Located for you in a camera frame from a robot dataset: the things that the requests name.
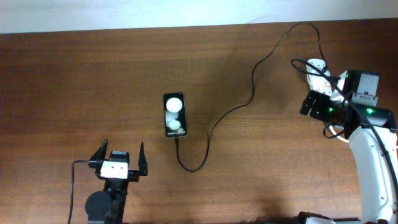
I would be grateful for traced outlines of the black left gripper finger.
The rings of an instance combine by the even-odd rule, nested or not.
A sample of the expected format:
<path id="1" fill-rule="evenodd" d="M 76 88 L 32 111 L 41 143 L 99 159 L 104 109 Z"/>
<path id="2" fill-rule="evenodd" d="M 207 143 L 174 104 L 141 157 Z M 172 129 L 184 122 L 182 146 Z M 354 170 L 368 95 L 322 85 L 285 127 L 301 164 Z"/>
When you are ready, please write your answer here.
<path id="1" fill-rule="evenodd" d="M 146 156 L 145 156 L 145 152 L 144 152 L 144 143 L 143 142 L 141 142 L 141 146 L 140 146 L 138 167 L 139 167 L 139 175 L 140 176 L 148 175 L 147 160 L 146 160 Z"/>
<path id="2" fill-rule="evenodd" d="M 88 167 L 92 169 L 98 169 L 102 166 L 102 163 L 105 160 L 107 146 L 108 140 L 105 139 L 100 145 L 99 149 L 90 157 Z"/>

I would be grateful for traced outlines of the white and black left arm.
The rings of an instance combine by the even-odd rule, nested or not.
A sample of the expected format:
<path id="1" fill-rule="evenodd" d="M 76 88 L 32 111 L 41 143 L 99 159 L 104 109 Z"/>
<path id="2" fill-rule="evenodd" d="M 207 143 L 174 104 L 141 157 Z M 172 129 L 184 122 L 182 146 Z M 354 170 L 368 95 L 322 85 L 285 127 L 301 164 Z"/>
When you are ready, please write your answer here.
<path id="1" fill-rule="evenodd" d="M 139 182 L 141 177 L 148 175 L 144 144 L 139 149 L 138 170 L 129 169 L 128 152 L 112 151 L 105 158 L 107 146 L 108 141 L 104 140 L 88 162 L 97 178 L 104 181 L 103 190 L 92 193 L 86 200 L 88 223 L 122 223 L 129 183 Z"/>

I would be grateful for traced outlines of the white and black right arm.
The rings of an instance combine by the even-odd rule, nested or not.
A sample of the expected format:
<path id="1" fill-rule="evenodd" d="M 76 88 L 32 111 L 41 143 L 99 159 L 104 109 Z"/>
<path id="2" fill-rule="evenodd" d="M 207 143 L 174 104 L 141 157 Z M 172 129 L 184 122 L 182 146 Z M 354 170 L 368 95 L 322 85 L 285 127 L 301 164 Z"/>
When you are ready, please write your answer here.
<path id="1" fill-rule="evenodd" d="M 337 90 L 312 68 L 310 92 L 300 112 L 343 130 L 358 170 L 361 222 L 397 223 L 397 190 L 391 173 L 397 170 L 397 126 L 392 111 L 378 108 L 379 75 L 347 70 Z"/>

